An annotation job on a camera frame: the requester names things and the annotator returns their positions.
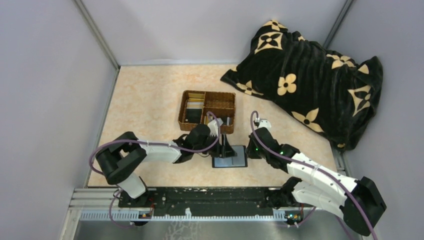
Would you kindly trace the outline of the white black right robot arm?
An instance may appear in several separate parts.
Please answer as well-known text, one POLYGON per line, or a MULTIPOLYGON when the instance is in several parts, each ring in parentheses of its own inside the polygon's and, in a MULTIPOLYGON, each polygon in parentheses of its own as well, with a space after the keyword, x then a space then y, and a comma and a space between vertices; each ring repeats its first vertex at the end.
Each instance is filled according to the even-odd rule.
POLYGON ((272 207, 314 206, 341 218, 362 236, 377 237, 374 228, 387 206, 371 179, 332 171, 296 147, 278 143, 265 127, 249 135, 246 153, 291 176, 279 190, 271 191, 268 202, 272 207))

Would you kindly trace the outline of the brown wicker divided basket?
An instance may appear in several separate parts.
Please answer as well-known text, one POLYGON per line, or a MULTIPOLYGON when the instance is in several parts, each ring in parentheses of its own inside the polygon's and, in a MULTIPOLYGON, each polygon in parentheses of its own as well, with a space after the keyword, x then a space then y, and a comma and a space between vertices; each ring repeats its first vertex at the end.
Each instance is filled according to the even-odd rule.
POLYGON ((198 124, 187 123, 185 122, 188 93, 199 93, 205 94, 203 108, 202 108, 202 118, 201 122, 198 124, 208 124, 214 118, 211 115, 207 115, 208 112, 211 112, 217 118, 221 117, 231 117, 233 123, 230 126, 222 126, 221 132, 224 134, 232 134, 235 128, 235 116, 236 116, 236 94, 233 92, 219 92, 219 91, 201 91, 201 90, 185 90, 182 93, 180 109, 178 113, 178 124, 179 128, 182 131, 191 131, 198 124))

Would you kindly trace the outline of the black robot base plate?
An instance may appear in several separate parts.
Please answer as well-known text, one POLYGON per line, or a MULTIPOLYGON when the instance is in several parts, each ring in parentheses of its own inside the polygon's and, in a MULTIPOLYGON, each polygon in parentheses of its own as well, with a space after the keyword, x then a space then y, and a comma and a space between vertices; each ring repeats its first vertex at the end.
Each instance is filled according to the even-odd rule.
POLYGON ((194 217, 271 216, 301 207, 279 187, 155 187, 135 199, 122 192, 118 199, 120 208, 147 208, 155 217, 183 216, 186 209, 194 217))

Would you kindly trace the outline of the black leather card holder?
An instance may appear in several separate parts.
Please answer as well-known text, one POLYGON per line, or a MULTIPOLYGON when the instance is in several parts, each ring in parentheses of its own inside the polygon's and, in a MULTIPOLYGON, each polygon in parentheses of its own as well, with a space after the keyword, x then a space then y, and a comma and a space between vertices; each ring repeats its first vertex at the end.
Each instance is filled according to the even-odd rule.
POLYGON ((246 147, 244 145, 236 145, 233 147, 236 155, 231 157, 213 157, 212 168, 247 168, 248 158, 246 156, 246 147))

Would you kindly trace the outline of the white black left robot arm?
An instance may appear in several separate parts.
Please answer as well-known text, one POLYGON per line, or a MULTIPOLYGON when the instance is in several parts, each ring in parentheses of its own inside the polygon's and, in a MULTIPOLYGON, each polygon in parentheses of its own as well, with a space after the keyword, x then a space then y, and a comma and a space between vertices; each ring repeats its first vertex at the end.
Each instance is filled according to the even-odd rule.
POLYGON ((118 186, 130 198, 145 195, 148 188, 135 173, 141 163, 165 162, 180 164, 192 159, 194 154, 208 154, 214 158, 236 156, 226 135, 220 134, 215 123, 198 124, 188 134, 163 142, 139 140, 127 131, 112 142, 98 148, 91 160, 96 160, 109 185, 118 186))

